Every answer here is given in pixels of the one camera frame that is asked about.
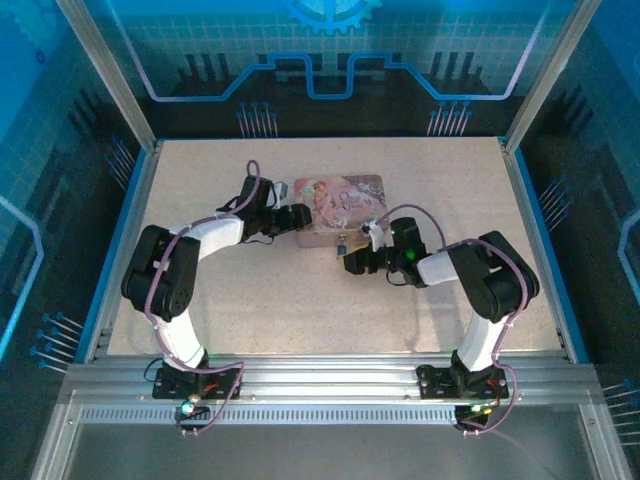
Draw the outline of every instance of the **glass panel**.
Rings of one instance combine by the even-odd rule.
[[[28,478],[140,147],[55,3],[0,14],[0,464]]]
[[[501,135],[573,0],[91,0],[157,136]]]
[[[639,21],[639,3],[602,2],[522,142],[587,352],[605,386],[630,378],[634,388],[640,380]]]

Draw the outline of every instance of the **blue trim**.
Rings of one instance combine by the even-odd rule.
[[[536,196],[536,193],[533,189],[531,176],[529,175],[529,170],[527,169],[527,165],[524,162],[524,157],[522,156],[520,147],[518,147],[518,149],[516,150],[515,157],[516,161],[518,162],[520,174],[522,175],[524,187],[527,191],[527,196],[529,197],[531,209],[533,210],[533,216],[538,226],[540,237],[542,238],[542,245],[547,254],[549,265],[551,266],[551,276],[553,277],[556,291],[558,292],[558,297],[560,298],[560,306],[562,308],[562,311],[564,312],[569,335],[571,336],[569,340],[573,344],[573,348],[576,352],[576,361],[578,363],[590,363],[589,356],[587,355],[587,349],[585,348],[584,341],[582,340],[582,333],[580,333],[580,327],[578,327],[578,321],[576,319],[575,312],[573,311],[573,307],[571,306],[569,292],[567,292],[567,287],[564,284],[564,280],[562,279],[562,273],[560,272],[560,265],[558,264],[556,252],[553,249],[553,245],[551,244],[551,237],[549,236],[547,227],[544,224],[542,210],[540,209],[540,205],[538,204],[538,197]]]
[[[631,229],[638,222],[640,222],[640,209],[632,212],[622,224],[622,230],[620,231],[620,240],[618,240],[618,258],[620,259],[620,263],[622,264],[624,274],[627,276],[627,280],[629,280],[631,290],[633,290],[633,294],[636,297],[636,302],[638,302],[638,304],[640,305],[640,283],[638,282],[638,278],[633,271],[633,267],[631,266],[631,262],[629,262],[629,258],[627,257],[626,252],[627,243],[629,243],[629,232],[631,232]]]
[[[36,258],[31,265],[31,269],[29,270],[29,275],[22,286],[22,290],[20,291],[20,295],[18,296],[18,300],[16,301],[15,306],[13,307],[13,311],[11,312],[11,317],[9,317],[9,321],[7,322],[7,326],[4,329],[2,337],[0,338],[0,362],[4,357],[4,354],[7,351],[7,347],[9,346],[9,342],[11,341],[11,337],[13,336],[13,332],[16,329],[16,325],[18,325],[18,320],[20,319],[20,315],[22,315],[22,310],[24,309],[25,304],[27,303],[27,298],[29,297],[29,293],[31,292],[31,288],[33,287],[33,283],[36,280],[36,276],[38,275],[38,271],[40,270],[40,266],[42,265],[42,261],[44,260],[44,247],[42,245],[42,236],[40,235],[40,229],[38,225],[31,217],[22,212],[18,207],[16,207],[13,203],[7,200],[5,197],[0,196],[0,207],[6,208],[10,214],[12,214],[16,219],[22,223],[25,227],[31,230],[31,236],[33,237],[33,243],[36,247]]]
[[[100,310],[100,305],[102,304],[104,293],[107,289],[109,274],[111,273],[111,268],[113,267],[113,262],[116,258],[116,251],[118,250],[118,246],[120,245],[120,242],[122,240],[122,235],[124,234],[124,224],[126,223],[127,217],[129,216],[129,210],[131,210],[133,196],[138,189],[138,183],[140,182],[140,175],[142,172],[145,155],[146,152],[141,148],[140,154],[138,155],[138,159],[136,161],[136,166],[133,169],[133,174],[131,175],[131,181],[129,182],[127,194],[125,195],[124,202],[122,203],[122,209],[120,210],[120,216],[118,217],[118,222],[116,223],[113,237],[111,237],[109,250],[107,251],[107,256],[104,259],[104,265],[102,267],[102,272],[100,273],[98,285],[96,286],[96,292],[93,295],[93,300],[91,301],[91,306],[89,307],[87,321],[84,324],[82,336],[80,337],[80,343],[78,344],[78,349],[76,350],[76,356],[74,358],[75,363],[82,363],[84,356],[89,349],[89,343],[91,342],[91,337],[93,336],[93,329],[95,328],[96,322],[98,321],[98,311]]]

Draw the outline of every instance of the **enclosure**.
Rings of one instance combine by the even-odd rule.
[[[638,5],[0,12],[3,478],[638,475]],[[289,185],[285,203],[297,179],[379,175],[386,206],[427,209],[447,245],[508,239],[541,288],[500,357],[520,396],[498,436],[464,438],[452,425],[468,402],[423,398],[416,376],[465,338],[460,283],[353,276],[337,244],[301,248],[293,232],[200,262],[197,337],[211,366],[245,370],[220,425],[170,428],[183,399],[153,398],[162,350],[123,276],[145,226],[211,215],[250,159]],[[332,202],[322,215],[350,208]],[[443,246],[427,216],[401,213],[428,252]],[[206,404],[206,418],[224,408]]]

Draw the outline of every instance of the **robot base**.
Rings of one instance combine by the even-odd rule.
[[[206,368],[208,356],[203,357],[198,368]],[[163,400],[184,400],[191,395],[199,395],[202,400],[224,400],[233,386],[240,369],[233,368],[222,373],[191,373],[177,370],[162,362],[162,367],[156,372],[152,397]],[[241,385],[231,396],[240,396]]]
[[[488,367],[481,372],[465,372],[457,367],[454,353],[452,367],[436,368],[420,365],[416,368],[422,400],[459,398],[469,400],[500,400],[509,398],[504,370]]]

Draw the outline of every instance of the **black bracket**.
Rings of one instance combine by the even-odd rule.
[[[422,400],[450,398],[492,400],[498,395],[501,400],[509,398],[504,370],[499,368],[493,368],[486,381],[468,386],[463,391],[460,390],[450,367],[436,368],[431,365],[420,365],[416,368],[416,375]]]
[[[199,395],[201,400],[224,400],[239,374],[239,368],[221,373],[181,372],[163,363],[156,372],[151,396],[157,400],[185,400],[191,395]],[[231,399],[240,397],[240,387],[238,385]]]

